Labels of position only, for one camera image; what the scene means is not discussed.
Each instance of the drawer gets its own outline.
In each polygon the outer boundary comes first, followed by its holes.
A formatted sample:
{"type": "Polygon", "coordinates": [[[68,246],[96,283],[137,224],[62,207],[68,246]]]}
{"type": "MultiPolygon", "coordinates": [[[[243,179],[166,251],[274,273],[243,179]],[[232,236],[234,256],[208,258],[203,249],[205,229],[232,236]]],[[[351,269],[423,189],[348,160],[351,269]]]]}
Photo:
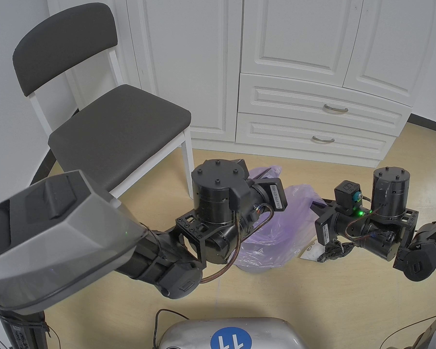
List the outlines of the drawer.
{"type": "Polygon", "coordinates": [[[243,113],[313,120],[399,136],[411,111],[409,106],[342,87],[240,75],[239,112],[243,113]]]}
{"type": "Polygon", "coordinates": [[[394,140],[393,136],[318,121],[238,113],[237,143],[382,160],[394,140]]]}

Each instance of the robotic arm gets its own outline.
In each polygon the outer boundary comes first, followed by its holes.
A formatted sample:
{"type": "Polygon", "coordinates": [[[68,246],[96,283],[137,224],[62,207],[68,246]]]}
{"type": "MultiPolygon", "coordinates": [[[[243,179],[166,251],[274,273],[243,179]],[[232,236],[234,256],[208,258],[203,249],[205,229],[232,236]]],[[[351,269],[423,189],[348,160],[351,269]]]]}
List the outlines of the robotic arm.
{"type": "Polygon", "coordinates": [[[46,349],[44,310],[113,270],[188,295],[207,261],[226,264],[261,213],[287,206],[281,181],[249,179],[243,160],[207,160],[192,180],[194,209],[166,232],[139,224],[82,171],[0,203],[0,319],[13,349],[46,349]]]}
{"type": "Polygon", "coordinates": [[[410,173],[398,167],[373,173],[371,209],[362,206],[358,183],[343,181],[334,189],[335,200],[313,202],[318,242],[326,245],[343,236],[391,261],[411,281],[428,278],[436,269],[436,221],[422,226],[416,235],[419,212],[407,208],[410,173]]]}

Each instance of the gray chair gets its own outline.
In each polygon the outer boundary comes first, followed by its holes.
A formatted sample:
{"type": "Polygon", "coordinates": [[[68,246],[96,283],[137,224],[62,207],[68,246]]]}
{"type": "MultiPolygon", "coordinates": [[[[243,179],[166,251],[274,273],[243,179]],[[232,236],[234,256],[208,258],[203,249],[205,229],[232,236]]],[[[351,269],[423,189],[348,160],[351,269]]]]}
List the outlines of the gray chair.
{"type": "Polygon", "coordinates": [[[19,42],[13,53],[16,76],[49,136],[48,144],[64,171],[82,169],[115,197],[181,145],[192,197],[191,113],[123,84],[116,45],[115,20],[102,3],[52,15],[19,42]],[[35,90],[104,50],[118,86],[52,131],[35,90]]]}

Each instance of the translucent bag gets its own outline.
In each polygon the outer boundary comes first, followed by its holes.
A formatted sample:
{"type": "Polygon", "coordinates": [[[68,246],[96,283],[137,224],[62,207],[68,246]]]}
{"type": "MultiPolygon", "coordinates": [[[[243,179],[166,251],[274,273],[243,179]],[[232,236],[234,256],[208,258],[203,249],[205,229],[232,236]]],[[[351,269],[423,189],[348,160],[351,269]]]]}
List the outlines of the translucent bag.
{"type": "MultiPolygon", "coordinates": [[[[256,177],[268,168],[255,168],[250,177],[256,177]]],[[[276,178],[281,173],[280,166],[271,166],[263,178],[276,178]]],[[[318,216],[310,209],[313,201],[323,202],[310,185],[290,186],[285,190],[287,208],[275,212],[269,223],[252,234],[242,244],[238,258],[234,262],[240,269],[261,273],[271,268],[280,268],[299,252],[315,236],[314,222],[318,216]]],[[[256,228],[269,216],[265,212],[254,224],[256,228]]]]}

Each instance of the metal handle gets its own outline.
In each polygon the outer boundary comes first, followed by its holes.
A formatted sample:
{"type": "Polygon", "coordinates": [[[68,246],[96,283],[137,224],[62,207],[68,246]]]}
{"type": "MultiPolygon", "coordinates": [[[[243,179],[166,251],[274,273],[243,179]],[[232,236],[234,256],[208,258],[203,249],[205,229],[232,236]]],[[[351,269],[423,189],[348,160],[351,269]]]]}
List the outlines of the metal handle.
{"type": "Polygon", "coordinates": [[[321,142],[321,143],[333,143],[334,142],[334,138],[331,138],[330,140],[322,140],[321,138],[313,136],[311,139],[314,141],[321,142]]]}
{"type": "Polygon", "coordinates": [[[346,113],[349,111],[348,108],[332,108],[331,106],[328,106],[326,104],[323,106],[323,108],[330,111],[337,111],[338,113],[346,113]]]}

